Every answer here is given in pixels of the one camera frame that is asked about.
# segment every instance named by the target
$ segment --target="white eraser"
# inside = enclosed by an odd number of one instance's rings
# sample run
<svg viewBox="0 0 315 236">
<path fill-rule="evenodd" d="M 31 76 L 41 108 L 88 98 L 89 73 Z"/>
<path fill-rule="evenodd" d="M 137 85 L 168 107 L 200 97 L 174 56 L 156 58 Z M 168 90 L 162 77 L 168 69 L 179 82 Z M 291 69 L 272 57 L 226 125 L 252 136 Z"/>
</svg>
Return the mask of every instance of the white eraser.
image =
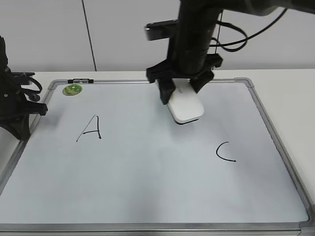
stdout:
<svg viewBox="0 0 315 236">
<path fill-rule="evenodd" d="M 167 104 L 173 118 L 179 124 L 185 124 L 199 119 L 204 108 L 197 93 L 187 79 L 173 79 L 176 90 Z"/>
</svg>

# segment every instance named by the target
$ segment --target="metal bracket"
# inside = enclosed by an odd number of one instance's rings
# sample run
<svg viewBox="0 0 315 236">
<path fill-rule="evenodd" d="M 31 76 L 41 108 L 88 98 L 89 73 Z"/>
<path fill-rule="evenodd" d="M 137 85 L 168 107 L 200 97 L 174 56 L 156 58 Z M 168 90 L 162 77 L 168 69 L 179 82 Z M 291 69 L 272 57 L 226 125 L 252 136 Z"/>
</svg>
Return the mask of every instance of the metal bracket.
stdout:
<svg viewBox="0 0 315 236">
<path fill-rule="evenodd" d="M 300 236 L 315 236 L 315 205 L 312 205 L 307 209 L 307 213 L 310 219 L 306 222 L 301 222 Z"/>
<path fill-rule="evenodd" d="M 163 38 L 171 38 L 176 29 L 177 20 L 150 23 L 145 26 L 147 39 L 149 41 Z"/>
<path fill-rule="evenodd" d="M 245 78 L 245 77 L 244 78 L 235 78 L 234 80 L 237 82 L 244 83 L 248 88 L 254 88 L 255 87 L 252 80 L 249 78 Z"/>
<path fill-rule="evenodd" d="M 68 80 L 68 84 L 93 84 L 94 80 L 91 79 L 72 79 Z"/>
</svg>

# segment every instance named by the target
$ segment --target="black cable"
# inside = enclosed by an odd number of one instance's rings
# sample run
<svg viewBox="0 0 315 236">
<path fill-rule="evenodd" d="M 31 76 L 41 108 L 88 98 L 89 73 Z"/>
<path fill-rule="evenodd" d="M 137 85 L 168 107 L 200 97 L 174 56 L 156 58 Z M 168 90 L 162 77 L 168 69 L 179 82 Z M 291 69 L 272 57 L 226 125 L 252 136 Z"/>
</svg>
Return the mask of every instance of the black cable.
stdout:
<svg viewBox="0 0 315 236">
<path fill-rule="evenodd" d="M 219 22 L 221 22 L 221 23 L 222 23 L 222 17 L 223 17 L 223 10 L 222 10 L 222 12 L 221 12 L 221 17 L 220 17 L 220 21 L 219 21 Z M 219 37 L 220 37 L 221 25 L 222 25 L 222 24 L 219 24 L 219 30 L 218 30 L 218 35 L 217 35 L 217 39 L 218 39 L 218 40 L 217 40 L 217 44 L 216 44 L 215 53 L 217 53 L 218 45 L 220 44 L 220 43 L 219 43 Z"/>
<path fill-rule="evenodd" d="M 252 38 L 255 38 L 256 36 L 260 35 L 261 33 L 265 32 L 266 30 L 268 30 L 271 26 L 273 26 L 276 22 L 278 22 L 278 20 L 280 20 L 282 18 L 282 16 L 284 16 L 284 14 L 287 12 L 287 8 L 285 8 L 283 10 L 283 12 L 273 21 L 271 22 L 269 25 L 267 25 L 265 28 L 263 28 L 261 31 L 253 34 L 252 36 L 250 37 L 247 37 L 245 39 L 242 39 L 242 40 L 239 40 L 239 41 L 235 41 L 235 42 L 231 42 L 231 43 L 224 43 L 224 44 L 211 44 L 209 47 L 216 47 L 216 46 L 219 46 L 219 47 L 226 47 L 226 46 L 231 46 L 231 45 L 235 45 L 235 44 L 239 44 L 239 43 L 244 43 Z"/>
<path fill-rule="evenodd" d="M 41 84 L 34 78 L 31 78 L 31 77 L 26 77 L 26 79 L 28 81 L 31 81 L 32 83 L 34 83 L 38 90 L 33 90 L 33 89 L 29 89 L 29 88 L 22 88 L 20 85 L 16 84 L 14 82 L 14 77 L 11 75 L 11 74 L 8 74 L 6 72 L 2 72 L 0 71 L 0 75 L 2 75 L 2 78 L 4 78 L 7 82 L 9 82 L 9 84 L 11 86 L 13 86 L 16 90 L 30 96 L 32 94 L 40 94 L 43 90 L 43 87 L 41 86 Z"/>
<path fill-rule="evenodd" d="M 230 49 L 230 48 L 227 48 L 225 46 L 220 46 L 220 47 L 222 47 L 224 50 L 226 50 L 228 52 L 234 53 L 234 52 L 237 52 L 237 51 L 241 50 L 242 48 L 244 48 L 246 46 L 246 44 L 248 42 L 248 40 L 247 40 L 248 37 L 247 37 L 247 34 L 245 33 L 244 30 L 242 30 L 241 28 L 239 28 L 239 27 L 237 27 L 237 26 L 235 26 L 235 25 L 233 25 L 231 23 L 222 22 L 222 21 L 218 22 L 218 25 L 223 26 L 223 27 L 228 27 L 228 28 L 233 29 L 233 30 L 236 30 L 236 31 L 238 31 L 239 33 L 241 33 L 245 37 L 245 42 L 238 48 Z M 216 41 L 218 45 L 221 45 L 218 39 L 216 39 L 216 38 L 211 38 L 211 39 Z"/>
</svg>

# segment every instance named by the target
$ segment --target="black clamp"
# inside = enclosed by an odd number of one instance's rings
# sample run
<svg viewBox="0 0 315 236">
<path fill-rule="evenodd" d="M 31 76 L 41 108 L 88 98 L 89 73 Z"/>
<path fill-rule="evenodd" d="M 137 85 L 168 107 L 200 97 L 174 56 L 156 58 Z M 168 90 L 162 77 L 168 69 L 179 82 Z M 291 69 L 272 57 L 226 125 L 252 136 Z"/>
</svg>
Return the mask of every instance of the black clamp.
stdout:
<svg viewBox="0 0 315 236">
<path fill-rule="evenodd" d="M 7 63 L 5 42 L 0 37 L 0 127 L 19 140 L 27 140 L 30 137 L 30 114 L 46 115 L 47 105 L 37 103 L 42 86 L 30 77 L 34 73 L 11 73 Z M 21 87 L 30 83 L 36 84 L 38 90 Z"/>
<path fill-rule="evenodd" d="M 186 75 L 176 71 L 171 63 L 171 55 L 173 53 L 174 35 L 177 21 L 164 21 L 158 23 L 147 24 L 145 27 L 148 40 L 158 40 L 169 38 L 168 52 L 166 60 L 159 64 L 147 68 L 147 78 L 150 83 L 157 81 L 160 91 L 160 98 L 165 105 L 168 103 L 173 91 L 176 87 L 172 79 L 182 78 L 190 79 L 192 88 L 198 93 L 203 86 L 212 81 L 214 74 L 211 71 L 212 67 L 220 67 L 223 59 L 219 54 L 207 54 L 203 68 L 199 73 L 194 75 Z"/>
</svg>

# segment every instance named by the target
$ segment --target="round sticker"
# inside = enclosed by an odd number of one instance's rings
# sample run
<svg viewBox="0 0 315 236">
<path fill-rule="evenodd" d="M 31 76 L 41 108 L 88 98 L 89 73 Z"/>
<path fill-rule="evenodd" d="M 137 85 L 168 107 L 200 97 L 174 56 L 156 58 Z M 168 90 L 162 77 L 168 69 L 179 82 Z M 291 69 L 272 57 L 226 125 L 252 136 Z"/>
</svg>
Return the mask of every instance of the round sticker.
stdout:
<svg viewBox="0 0 315 236">
<path fill-rule="evenodd" d="M 66 96 L 74 96 L 82 91 L 82 86 L 80 85 L 69 85 L 63 89 L 63 94 Z"/>
</svg>

